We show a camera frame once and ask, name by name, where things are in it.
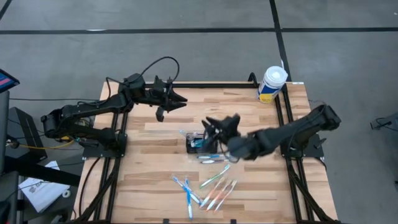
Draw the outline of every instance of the white lid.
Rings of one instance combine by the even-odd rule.
[[[287,72],[279,66],[271,66],[264,75],[265,81],[274,87],[283,86],[287,79]]]

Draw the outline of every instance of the wooden table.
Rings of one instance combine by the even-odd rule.
[[[298,119],[310,112],[305,87],[293,83],[287,86],[294,118]],[[118,85],[112,83],[111,89],[115,94]],[[165,114],[163,123],[156,121],[156,107],[136,105],[129,113],[128,145],[119,171],[113,223],[161,223],[164,218],[169,218],[171,223],[189,222],[186,194],[171,176],[181,179],[188,176],[192,190],[204,198],[209,188],[199,190],[198,186],[221,171],[225,164],[199,164],[194,155],[186,153],[185,140],[178,133],[179,129],[203,131],[200,121],[205,116],[222,119],[234,113],[241,115],[239,131],[243,134],[279,126],[275,104],[258,102],[255,88],[175,88],[175,92],[188,99],[187,106]],[[107,95],[108,89],[104,85],[101,99]],[[287,123],[284,102],[281,104]],[[112,114],[97,116],[95,127],[110,127],[112,117]],[[85,162],[78,195],[94,160]],[[101,159],[97,163],[88,179],[83,211],[97,194],[103,161]],[[303,163],[310,193],[326,214],[337,218],[325,168],[314,159],[304,159]],[[205,212],[192,202],[194,222],[229,223],[231,219],[237,219],[238,223],[295,222],[286,164],[279,149],[254,162],[232,164],[228,177],[238,180],[238,184],[221,211]],[[79,198],[75,202],[76,211],[78,201]],[[102,218],[107,202],[108,194],[103,200]],[[305,218],[302,197],[300,203]]]

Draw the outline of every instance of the yellow cable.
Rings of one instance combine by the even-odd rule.
[[[70,141],[70,142],[68,142],[66,144],[63,144],[61,146],[54,146],[54,147],[35,147],[35,146],[27,146],[27,145],[24,145],[24,144],[20,144],[19,146],[20,147],[27,147],[27,148],[31,148],[31,149],[59,149],[61,147],[69,146],[72,143],[74,143],[74,141]]]

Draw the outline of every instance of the gray concrete floor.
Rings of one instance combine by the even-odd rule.
[[[398,3],[276,0],[282,27],[394,27]],[[273,27],[266,0],[13,0],[1,30]],[[339,219],[395,223],[397,133],[369,122],[398,111],[396,32],[283,34],[293,81],[306,84],[343,120],[324,145]],[[273,33],[0,35],[0,68],[21,81],[21,98],[98,98],[104,78],[122,79],[164,56],[181,63],[179,80],[241,81],[280,64]],[[172,76],[162,62],[146,74]],[[39,118],[67,102],[12,101]],[[63,157],[78,152],[51,152]]]

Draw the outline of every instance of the blue toothbrush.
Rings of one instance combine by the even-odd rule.
[[[197,156],[198,159],[214,159],[214,158],[220,158],[223,155],[219,154],[210,154],[210,155],[202,155],[202,156]]]
[[[185,178],[185,186],[189,187],[188,177]],[[186,192],[187,192],[187,203],[188,203],[189,219],[192,220],[193,219],[193,213],[192,213],[191,195],[190,195],[189,191],[186,190]]]
[[[190,193],[190,195],[191,195],[191,198],[192,198],[197,204],[201,205],[201,202],[202,202],[202,201],[201,201],[201,198],[200,198],[197,194],[195,194],[189,187],[186,187],[185,185],[183,185],[183,184],[178,180],[178,178],[173,177],[173,180],[174,180],[176,183],[178,183],[179,186],[181,186],[182,189],[184,189],[184,191],[188,191],[188,192]]]

